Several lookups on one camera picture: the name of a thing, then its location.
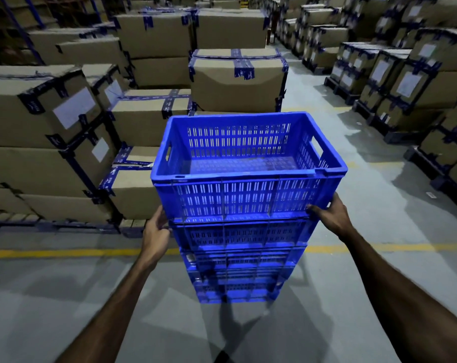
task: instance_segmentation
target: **right hand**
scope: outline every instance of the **right hand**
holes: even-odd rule
[[[316,205],[308,205],[306,212],[309,213],[310,211],[315,213],[321,219],[324,226],[336,234],[343,242],[345,242],[348,234],[354,231],[346,206],[336,192],[333,195],[328,210],[323,210]]]

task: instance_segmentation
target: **warehouse aisle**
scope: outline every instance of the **warehouse aisle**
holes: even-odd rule
[[[346,161],[338,192],[353,224],[457,314],[457,207],[403,161],[405,147],[384,144],[322,85],[324,76],[278,48],[290,65],[283,111],[310,112]],[[200,305],[179,256],[165,256],[141,294],[118,361],[398,362],[351,256],[322,225],[310,244],[319,247],[308,249],[272,305]],[[138,246],[121,236],[0,232],[0,249]],[[0,362],[52,361],[131,263],[129,257],[0,259]]]

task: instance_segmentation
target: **concrete floor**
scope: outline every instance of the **concrete floor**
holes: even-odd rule
[[[350,170],[338,192],[378,244],[457,244],[457,207],[405,147],[388,146],[287,50],[283,110],[309,111]],[[432,192],[437,198],[429,197]],[[0,249],[132,248],[95,234],[0,232]],[[312,245],[338,245],[319,225]],[[384,257],[457,315],[457,251]],[[104,304],[133,259],[0,260],[0,362],[49,362]],[[179,256],[149,277],[118,362],[397,362],[348,253],[306,253],[276,302],[200,305]]]

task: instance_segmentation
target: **stack of blue crates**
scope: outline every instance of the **stack of blue crates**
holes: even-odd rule
[[[171,117],[151,179],[200,302],[276,299],[347,170],[307,112]]]

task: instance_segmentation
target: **metal rack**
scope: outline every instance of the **metal rack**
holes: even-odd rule
[[[0,64],[43,64],[31,31],[107,21],[103,0],[0,0]]]

